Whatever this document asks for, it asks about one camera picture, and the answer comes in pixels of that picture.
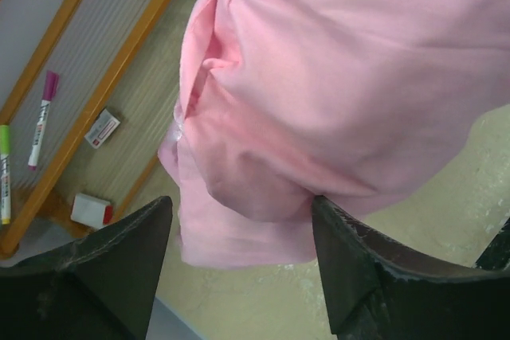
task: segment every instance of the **green marker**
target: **green marker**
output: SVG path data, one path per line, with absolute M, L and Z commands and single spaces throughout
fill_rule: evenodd
M 2 224 L 10 223 L 9 126 L 0 125 L 0 163 L 2 170 Z

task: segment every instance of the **small white box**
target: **small white box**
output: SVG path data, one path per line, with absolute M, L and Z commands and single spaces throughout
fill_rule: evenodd
M 120 121 L 105 108 L 85 135 L 85 139 L 94 149 L 97 149 L 119 125 Z
M 110 202 L 82 193 L 74 197 L 72 221 L 99 230 L 110 223 L 112 218 L 113 207 Z

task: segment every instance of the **ribbed panel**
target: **ribbed panel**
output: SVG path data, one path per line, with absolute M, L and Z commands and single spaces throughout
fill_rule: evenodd
M 172 0 L 108 105 L 119 130 L 99 149 L 85 141 L 57 189 L 71 201 L 78 192 L 119 204 L 155 154 L 172 120 L 179 85 L 182 35 L 195 0 Z
M 83 0 L 11 123 L 14 187 L 33 186 L 53 159 L 150 0 Z M 45 70 L 61 75 L 37 172 L 28 169 Z

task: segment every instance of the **purple marker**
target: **purple marker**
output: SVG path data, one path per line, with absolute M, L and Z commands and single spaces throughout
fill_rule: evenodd
M 45 90 L 42 94 L 41 109 L 33 136 L 32 153 L 29 158 L 29 168 L 36 170 L 39 153 L 41 152 L 42 137 L 45 135 L 46 120 L 48 119 L 49 105 L 57 93 L 58 75 L 55 72 L 46 72 Z

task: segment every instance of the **green marker cap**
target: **green marker cap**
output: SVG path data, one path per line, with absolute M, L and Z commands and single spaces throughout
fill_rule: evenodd
M 9 125 L 0 125 L 0 153 L 9 154 Z

